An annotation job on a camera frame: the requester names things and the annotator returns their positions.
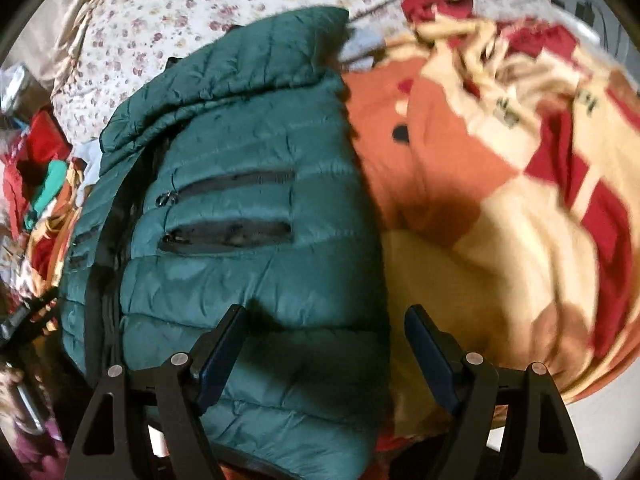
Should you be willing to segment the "green quilted puffer jacket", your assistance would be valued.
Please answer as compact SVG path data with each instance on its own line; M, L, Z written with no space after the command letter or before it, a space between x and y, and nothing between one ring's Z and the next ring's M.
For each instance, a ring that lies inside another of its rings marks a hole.
M60 285L90 382L250 312L202 423L230 462L285 479L361 477L388 399L381 244L330 63L347 21L313 6L233 29L122 102Z

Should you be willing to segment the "green garment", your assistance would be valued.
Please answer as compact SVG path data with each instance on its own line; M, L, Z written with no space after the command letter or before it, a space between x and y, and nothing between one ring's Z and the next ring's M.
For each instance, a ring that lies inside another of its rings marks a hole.
M65 182L67 162L53 159L47 166L43 182L36 188L24 218L24 227L31 231L40 219L43 211L58 196Z

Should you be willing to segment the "grey fleece garment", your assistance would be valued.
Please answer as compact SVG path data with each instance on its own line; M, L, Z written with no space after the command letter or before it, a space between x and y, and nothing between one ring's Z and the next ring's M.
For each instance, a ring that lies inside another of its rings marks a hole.
M87 143L74 147L72 151L73 158L79 158L86 163L84 169L84 180L82 180L78 188L78 200L81 202L85 199L88 188L98 182L100 177L100 167L102 159L102 150L100 141L93 139Z

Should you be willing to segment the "red garment pile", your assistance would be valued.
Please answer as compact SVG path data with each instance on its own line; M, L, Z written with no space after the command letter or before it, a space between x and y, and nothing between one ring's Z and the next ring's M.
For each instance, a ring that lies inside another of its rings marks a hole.
M68 142L52 107L40 108L32 116L25 135L12 141L1 155L4 163L2 191L8 204L9 227L14 240L20 236L29 207L35 203L36 189L43 184L52 160L65 160L72 144Z

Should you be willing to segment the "clear plastic bag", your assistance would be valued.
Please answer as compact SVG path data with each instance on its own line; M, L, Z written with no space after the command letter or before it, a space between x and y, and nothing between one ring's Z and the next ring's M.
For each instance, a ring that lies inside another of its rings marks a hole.
M23 63L17 63L0 73L1 113L11 115L28 87L29 71Z

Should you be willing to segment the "beige curtain cloth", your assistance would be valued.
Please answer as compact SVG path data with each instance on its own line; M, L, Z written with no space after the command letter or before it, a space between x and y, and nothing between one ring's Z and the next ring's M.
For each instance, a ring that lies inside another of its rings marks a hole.
M99 2L43 0L10 47L4 64L24 64L43 88L53 89L78 57Z

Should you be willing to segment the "orange red cartoon blanket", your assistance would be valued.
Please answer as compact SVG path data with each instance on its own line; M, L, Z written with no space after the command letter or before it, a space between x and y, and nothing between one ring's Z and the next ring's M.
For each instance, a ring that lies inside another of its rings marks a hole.
M402 336L414 302L498 365L544 363L566 402L638 356L639 101L548 31L442 16L365 72L331 58L381 244L397 437L442 422Z

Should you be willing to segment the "red cloth on bed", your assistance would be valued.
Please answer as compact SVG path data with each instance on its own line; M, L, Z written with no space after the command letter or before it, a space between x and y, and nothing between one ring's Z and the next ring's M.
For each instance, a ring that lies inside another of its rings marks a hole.
M432 22L437 15L462 20L473 14L474 0L402 0L401 10L411 24Z

